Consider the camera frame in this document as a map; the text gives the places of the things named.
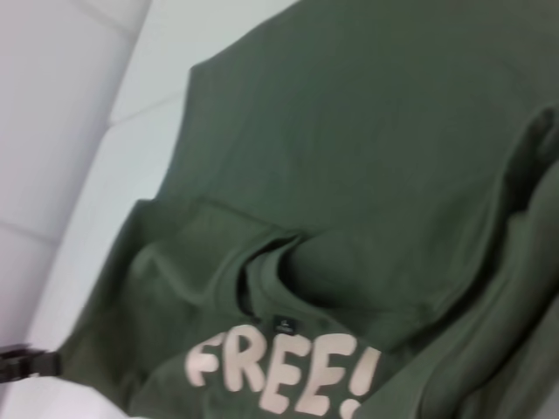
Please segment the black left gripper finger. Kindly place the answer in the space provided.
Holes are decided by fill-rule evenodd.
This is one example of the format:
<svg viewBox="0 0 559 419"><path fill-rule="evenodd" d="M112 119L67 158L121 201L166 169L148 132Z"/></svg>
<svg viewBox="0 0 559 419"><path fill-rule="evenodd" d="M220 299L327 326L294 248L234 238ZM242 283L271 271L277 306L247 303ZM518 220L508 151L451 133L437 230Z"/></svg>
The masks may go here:
<svg viewBox="0 0 559 419"><path fill-rule="evenodd" d="M60 376L60 356L57 352L36 349L29 345L1 347L1 383L21 381L37 376Z"/></svg>

